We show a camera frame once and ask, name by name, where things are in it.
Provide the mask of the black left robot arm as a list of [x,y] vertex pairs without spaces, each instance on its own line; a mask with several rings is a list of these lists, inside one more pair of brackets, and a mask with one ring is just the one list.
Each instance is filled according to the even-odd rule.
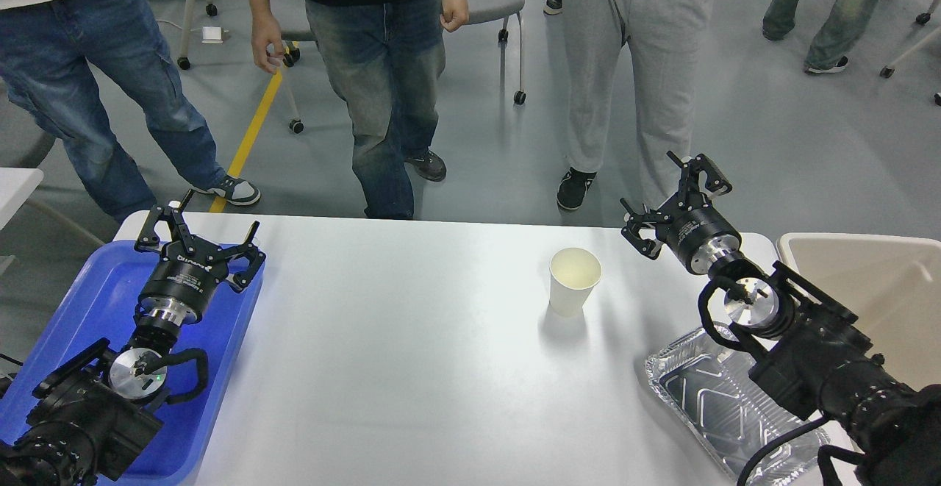
[[242,243],[154,207],[97,249],[2,399],[4,485],[167,485],[206,446],[261,288]]

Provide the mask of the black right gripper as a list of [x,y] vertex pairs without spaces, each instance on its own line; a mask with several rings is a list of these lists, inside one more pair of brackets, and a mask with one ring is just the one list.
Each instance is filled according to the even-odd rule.
[[[680,168],[680,177],[678,191],[666,201],[666,207],[683,212],[670,219],[669,212],[646,207],[636,211],[626,198],[620,198],[626,211],[622,237],[651,260],[659,257],[662,243],[665,244],[686,271],[695,275],[709,275],[713,265],[720,261],[739,260],[740,233],[710,207],[713,198],[732,191],[731,182],[705,154],[680,159],[675,152],[668,151],[668,157]],[[642,230],[656,230],[656,237],[641,237]]]

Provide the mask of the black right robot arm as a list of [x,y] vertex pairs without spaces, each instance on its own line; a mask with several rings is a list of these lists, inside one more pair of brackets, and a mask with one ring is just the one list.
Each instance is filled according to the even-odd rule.
[[697,299],[702,327],[717,344],[749,354],[749,378],[803,425],[767,442],[744,465],[744,485],[776,447],[837,421],[857,451],[823,445],[826,485],[840,483],[833,460],[849,462],[863,485],[937,485],[940,476],[939,386],[920,391],[884,370],[884,356],[854,326],[857,316],[832,296],[775,262],[764,272],[740,249],[740,233],[712,199],[732,186],[705,154],[668,157],[678,191],[660,208],[626,209],[622,237],[656,259],[666,246],[693,275],[709,281]]

